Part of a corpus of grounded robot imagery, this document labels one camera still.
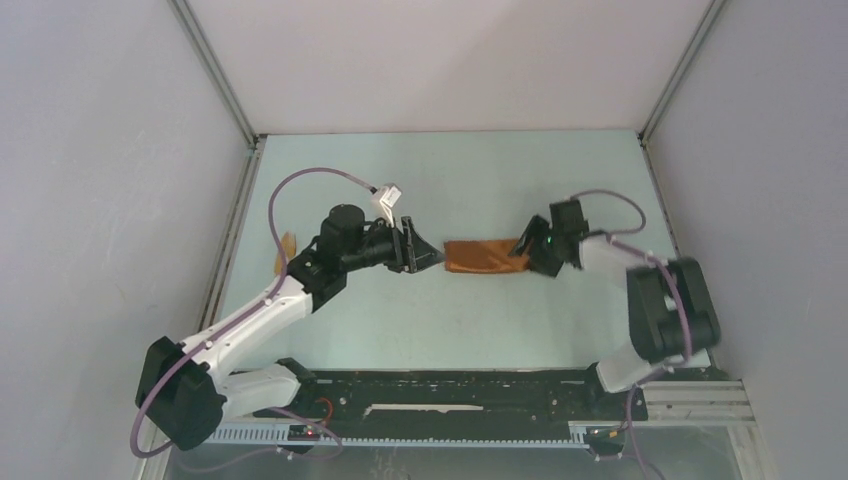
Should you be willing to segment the orange cloth napkin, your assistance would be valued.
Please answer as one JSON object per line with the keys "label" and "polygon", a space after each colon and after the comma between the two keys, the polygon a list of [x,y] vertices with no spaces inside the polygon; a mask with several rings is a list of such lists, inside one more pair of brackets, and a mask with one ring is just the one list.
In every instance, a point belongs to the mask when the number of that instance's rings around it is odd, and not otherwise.
{"label": "orange cloth napkin", "polygon": [[527,255],[511,256],[517,238],[444,243],[445,269],[458,274],[512,274],[529,270]]}

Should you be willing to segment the wooden fork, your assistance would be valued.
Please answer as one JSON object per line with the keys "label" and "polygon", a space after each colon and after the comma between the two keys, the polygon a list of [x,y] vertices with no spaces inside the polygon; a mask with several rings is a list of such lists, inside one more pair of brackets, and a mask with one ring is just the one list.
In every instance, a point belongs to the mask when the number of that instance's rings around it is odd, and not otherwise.
{"label": "wooden fork", "polygon": [[274,264],[274,275],[278,276],[282,274],[284,265],[288,264],[288,262],[296,255],[297,253],[297,240],[296,236],[290,232],[286,231],[280,239],[280,245],[282,247],[282,252],[278,252],[275,258]]}

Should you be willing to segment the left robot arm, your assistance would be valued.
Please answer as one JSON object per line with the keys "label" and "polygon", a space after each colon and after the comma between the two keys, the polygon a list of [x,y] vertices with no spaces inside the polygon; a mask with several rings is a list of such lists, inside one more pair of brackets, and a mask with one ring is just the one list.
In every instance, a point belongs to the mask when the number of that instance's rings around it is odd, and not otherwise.
{"label": "left robot arm", "polygon": [[177,342],[166,336],[146,352],[135,403],[186,451],[230,418],[282,407],[304,416],[316,403],[309,371],[291,359],[240,372],[243,359],[272,336],[317,312],[347,285],[350,273],[384,266],[414,274],[445,256],[415,230],[410,217],[366,219],[362,209],[333,207],[319,233],[272,283],[231,316]]}

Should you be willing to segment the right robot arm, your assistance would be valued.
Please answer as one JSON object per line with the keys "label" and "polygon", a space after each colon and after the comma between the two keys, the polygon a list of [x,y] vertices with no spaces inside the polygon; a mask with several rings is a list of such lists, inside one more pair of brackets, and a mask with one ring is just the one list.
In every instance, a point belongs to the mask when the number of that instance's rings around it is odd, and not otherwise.
{"label": "right robot arm", "polygon": [[512,246],[531,271],[548,277],[569,265],[604,276],[627,300],[628,340],[592,364],[581,392],[585,411],[606,418],[622,403],[621,392],[683,367],[698,352],[721,341],[721,327],[699,262],[665,259],[593,230],[578,199],[549,206],[536,215]]}

